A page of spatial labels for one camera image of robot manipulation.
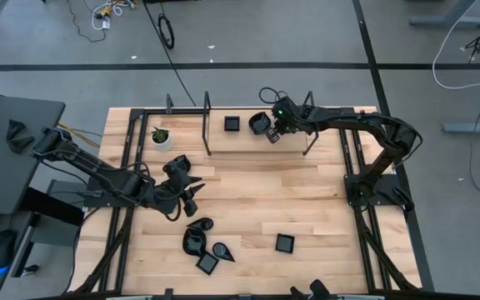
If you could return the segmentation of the dark grey desk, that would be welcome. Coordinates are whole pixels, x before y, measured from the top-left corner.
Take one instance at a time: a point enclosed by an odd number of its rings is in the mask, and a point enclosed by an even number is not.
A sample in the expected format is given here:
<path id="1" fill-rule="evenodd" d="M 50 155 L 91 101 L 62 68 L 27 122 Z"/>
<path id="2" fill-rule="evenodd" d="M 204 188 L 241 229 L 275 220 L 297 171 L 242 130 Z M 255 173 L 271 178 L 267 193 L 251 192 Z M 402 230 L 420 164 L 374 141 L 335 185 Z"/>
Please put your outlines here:
<path id="1" fill-rule="evenodd" d="M 0 96 L 0 214 L 16 212 L 38 167 L 31 146 L 22 154 L 10 151 L 6 142 L 8 121 L 12 119 L 27 126 L 20 138 L 38 139 L 44 127 L 57 125 L 64 108 L 63 102 Z"/>

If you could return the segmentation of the black desk base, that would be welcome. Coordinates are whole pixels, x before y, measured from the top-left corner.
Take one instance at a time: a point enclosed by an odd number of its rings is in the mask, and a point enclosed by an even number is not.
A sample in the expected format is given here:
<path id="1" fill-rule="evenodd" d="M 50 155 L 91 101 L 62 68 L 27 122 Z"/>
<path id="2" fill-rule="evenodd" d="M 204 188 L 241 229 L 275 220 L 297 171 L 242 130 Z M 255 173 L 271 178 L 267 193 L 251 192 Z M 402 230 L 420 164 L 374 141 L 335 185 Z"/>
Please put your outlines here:
<path id="1" fill-rule="evenodd" d="M 86 186 L 80 182 L 64 182 L 53 179 L 47 188 L 47 193 L 57 200 L 82 208 L 84 198 L 78 196 L 77 192 L 86 189 Z M 38 262 L 33 262 L 30 258 L 31 252 L 38 245 L 72 248 L 77 230 L 77 225 L 35 213 L 17 250 L 10 276 L 19 278 L 25 268 L 39 265 Z"/>

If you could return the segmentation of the small succulent in white pot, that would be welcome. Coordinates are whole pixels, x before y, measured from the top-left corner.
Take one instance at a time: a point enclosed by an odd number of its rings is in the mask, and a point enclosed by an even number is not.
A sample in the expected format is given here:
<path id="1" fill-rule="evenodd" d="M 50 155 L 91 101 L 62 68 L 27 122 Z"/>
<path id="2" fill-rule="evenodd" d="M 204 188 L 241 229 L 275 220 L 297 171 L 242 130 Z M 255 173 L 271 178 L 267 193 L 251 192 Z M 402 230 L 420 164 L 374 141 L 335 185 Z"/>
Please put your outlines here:
<path id="1" fill-rule="evenodd" d="M 151 139 L 156 150 L 160 153 L 169 152 L 173 148 L 173 140 L 166 128 L 155 127 Z"/>

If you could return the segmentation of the wooden riser with black legs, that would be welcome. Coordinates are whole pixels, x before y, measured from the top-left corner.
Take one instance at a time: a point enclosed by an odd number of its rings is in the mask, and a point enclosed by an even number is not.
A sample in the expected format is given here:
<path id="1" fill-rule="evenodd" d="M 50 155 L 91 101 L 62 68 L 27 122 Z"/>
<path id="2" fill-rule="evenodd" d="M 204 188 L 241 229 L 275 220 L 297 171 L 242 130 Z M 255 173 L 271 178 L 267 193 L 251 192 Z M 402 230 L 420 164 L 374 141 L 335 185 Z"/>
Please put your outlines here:
<path id="1" fill-rule="evenodd" d="M 258 107 L 217 107 L 210 102 L 205 92 L 202 107 L 202 140 L 209 156 L 214 153 L 301 153 L 306 155 L 315 143 L 318 134 L 311 136 L 304 132 L 286 134 L 271 144 L 265 134 L 254 135 L 248 126 L 249 118 L 255 113 L 265 112 L 272 118 L 269 106 Z M 226 132 L 225 116 L 239 116 L 240 130 Z"/>

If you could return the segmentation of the black crumpled cloth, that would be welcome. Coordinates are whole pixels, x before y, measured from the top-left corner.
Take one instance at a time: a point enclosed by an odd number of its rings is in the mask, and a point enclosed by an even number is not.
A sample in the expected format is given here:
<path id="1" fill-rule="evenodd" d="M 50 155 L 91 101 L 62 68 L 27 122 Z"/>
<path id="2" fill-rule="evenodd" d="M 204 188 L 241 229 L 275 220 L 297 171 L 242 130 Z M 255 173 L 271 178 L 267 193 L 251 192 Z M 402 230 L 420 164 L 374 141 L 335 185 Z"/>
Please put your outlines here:
<path id="1" fill-rule="evenodd" d="M 12 119 L 8 121 L 6 142 L 12 153 L 22 154 L 23 151 L 35 141 L 33 136 L 19 137 L 19 134 L 26 129 L 27 126 L 22 122 Z"/>

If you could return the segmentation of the black rounded mini plate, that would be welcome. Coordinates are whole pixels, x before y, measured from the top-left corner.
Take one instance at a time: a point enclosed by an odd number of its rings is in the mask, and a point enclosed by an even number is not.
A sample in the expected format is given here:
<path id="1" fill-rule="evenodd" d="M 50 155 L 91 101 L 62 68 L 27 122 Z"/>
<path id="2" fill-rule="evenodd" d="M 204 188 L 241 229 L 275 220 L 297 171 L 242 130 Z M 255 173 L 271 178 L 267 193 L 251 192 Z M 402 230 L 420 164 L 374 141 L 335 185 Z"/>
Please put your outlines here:
<path id="1" fill-rule="evenodd" d="M 191 256 L 201 257 L 206 251 L 207 238 L 203 231 L 188 228 L 182 238 L 183 251 Z"/>
<path id="2" fill-rule="evenodd" d="M 271 124 L 272 121 L 265 112 L 257 112 L 248 120 L 248 126 L 254 135 L 264 134 Z"/>

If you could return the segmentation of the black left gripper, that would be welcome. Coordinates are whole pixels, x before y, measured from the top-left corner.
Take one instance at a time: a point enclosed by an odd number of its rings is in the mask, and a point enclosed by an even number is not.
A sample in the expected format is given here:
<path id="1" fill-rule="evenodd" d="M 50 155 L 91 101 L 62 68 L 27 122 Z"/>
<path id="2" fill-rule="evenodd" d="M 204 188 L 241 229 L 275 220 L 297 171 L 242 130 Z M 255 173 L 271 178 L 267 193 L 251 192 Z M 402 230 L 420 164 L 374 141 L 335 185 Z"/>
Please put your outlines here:
<path id="1" fill-rule="evenodd" d="M 167 162 L 162 170 L 167 174 L 167 180 L 153 188 L 152 207 L 154 209 L 168 209 L 172 202 L 193 199 L 194 195 L 205 186 L 205 183 L 201 183 L 186 190 L 190 184 L 203 180 L 201 177 L 188 176 L 191 163 L 186 155 L 175 157 Z"/>

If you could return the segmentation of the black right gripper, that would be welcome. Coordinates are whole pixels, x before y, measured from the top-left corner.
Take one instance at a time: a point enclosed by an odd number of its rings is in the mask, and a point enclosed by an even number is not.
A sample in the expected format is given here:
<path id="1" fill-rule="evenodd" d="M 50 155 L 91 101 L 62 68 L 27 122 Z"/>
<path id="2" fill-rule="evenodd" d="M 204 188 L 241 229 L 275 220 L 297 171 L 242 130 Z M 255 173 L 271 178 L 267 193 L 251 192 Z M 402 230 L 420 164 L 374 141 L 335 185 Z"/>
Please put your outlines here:
<path id="1" fill-rule="evenodd" d="M 280 134 L 306 132 L 308 130 L 308 125 L 304 121 L 306 116 L 306 106 L 304 104 L 297 105 L 297 110 L 294 112 L 284 111 L 280 113 L 272 110 L 272 115 L 274 116 L 274 127 L 270 127 L 265 132 L 265 136 L 271 144 L 280 139 Z"/>

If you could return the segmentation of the black teardrop mini plate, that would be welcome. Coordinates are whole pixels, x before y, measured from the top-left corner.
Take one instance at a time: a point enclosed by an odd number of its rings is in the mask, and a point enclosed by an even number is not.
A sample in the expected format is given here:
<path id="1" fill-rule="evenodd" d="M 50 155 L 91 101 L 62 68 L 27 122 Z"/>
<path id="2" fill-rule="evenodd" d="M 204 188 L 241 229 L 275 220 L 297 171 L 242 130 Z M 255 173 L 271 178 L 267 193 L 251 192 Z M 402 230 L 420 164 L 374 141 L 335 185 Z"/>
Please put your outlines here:
<path id="1" fill-rule="evenodd" d="M 216 242 L 212 246 L 212 252 L 217 258 L 235 263 L 235 259 L 234 259 L 233 255 L 231 254 L 230 250 L 222 242 Z"/>
<path id="2" fill-rule="evenodd" d="M 200 230 L 202 232 L 208 231 L 213 228 L 214 222 L 209 217 L 202 217 L 198 220 L 191 222 L 187 225 L 188 228 Z"/>

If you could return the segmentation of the black computer mouse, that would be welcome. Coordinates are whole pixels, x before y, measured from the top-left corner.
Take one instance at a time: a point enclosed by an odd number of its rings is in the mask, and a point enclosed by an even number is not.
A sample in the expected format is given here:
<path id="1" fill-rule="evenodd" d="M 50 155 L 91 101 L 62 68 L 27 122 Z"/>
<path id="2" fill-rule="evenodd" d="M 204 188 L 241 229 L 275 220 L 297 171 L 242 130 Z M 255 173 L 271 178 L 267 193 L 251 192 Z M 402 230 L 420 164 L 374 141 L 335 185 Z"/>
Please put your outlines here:
<path id="1" fill-rule="evenodd" d="M 0 232 L 0 270 L 7 268 L 13 260 L 17 235 L 11 229 Z"/>

